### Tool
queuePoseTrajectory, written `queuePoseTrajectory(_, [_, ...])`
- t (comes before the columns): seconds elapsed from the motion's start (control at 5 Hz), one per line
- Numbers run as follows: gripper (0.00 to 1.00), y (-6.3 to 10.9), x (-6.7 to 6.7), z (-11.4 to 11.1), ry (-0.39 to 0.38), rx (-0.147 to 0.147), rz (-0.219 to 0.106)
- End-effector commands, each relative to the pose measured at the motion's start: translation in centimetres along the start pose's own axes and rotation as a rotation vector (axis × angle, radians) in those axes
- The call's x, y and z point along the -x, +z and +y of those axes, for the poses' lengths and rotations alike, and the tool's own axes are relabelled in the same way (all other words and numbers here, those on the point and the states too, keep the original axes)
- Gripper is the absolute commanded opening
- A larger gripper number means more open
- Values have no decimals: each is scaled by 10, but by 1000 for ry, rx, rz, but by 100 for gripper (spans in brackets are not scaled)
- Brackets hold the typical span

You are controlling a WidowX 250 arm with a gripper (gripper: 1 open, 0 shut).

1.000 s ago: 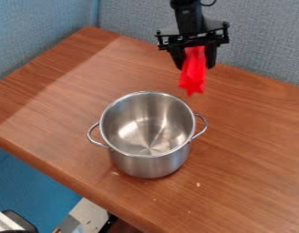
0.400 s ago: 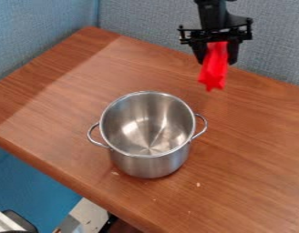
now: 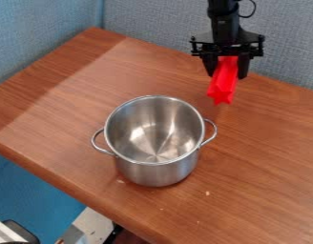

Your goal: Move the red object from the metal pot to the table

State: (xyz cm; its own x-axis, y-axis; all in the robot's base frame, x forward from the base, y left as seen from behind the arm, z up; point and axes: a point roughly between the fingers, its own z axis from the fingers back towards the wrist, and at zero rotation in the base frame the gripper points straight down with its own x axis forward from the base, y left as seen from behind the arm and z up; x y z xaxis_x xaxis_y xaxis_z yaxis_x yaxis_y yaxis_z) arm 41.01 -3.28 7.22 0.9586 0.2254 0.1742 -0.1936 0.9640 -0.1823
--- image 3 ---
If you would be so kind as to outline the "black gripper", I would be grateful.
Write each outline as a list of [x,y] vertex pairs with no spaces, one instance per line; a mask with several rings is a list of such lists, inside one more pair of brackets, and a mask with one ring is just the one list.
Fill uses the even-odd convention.
[[191,37],[191,54],[201,56],[209,76],[218,66],[218,56],[238,56],[238,78],[248,76],[249,60],[264,55],[265,36],[246,31],[240,16],[211,16],[211,30]]

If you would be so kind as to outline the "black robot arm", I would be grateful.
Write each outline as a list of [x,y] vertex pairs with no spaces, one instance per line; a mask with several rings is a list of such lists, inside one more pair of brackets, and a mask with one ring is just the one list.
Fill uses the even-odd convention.
[[240,13],[242,0],[207,0],[207,17],[211,29],[191,37],[191,56],[198,56],[210,76],[221,63],[219,58],[234,56],[237,60],[238,78],[248,77],[249,61],[264,55],[265,36],[246,31],[240,20],[250,18]]

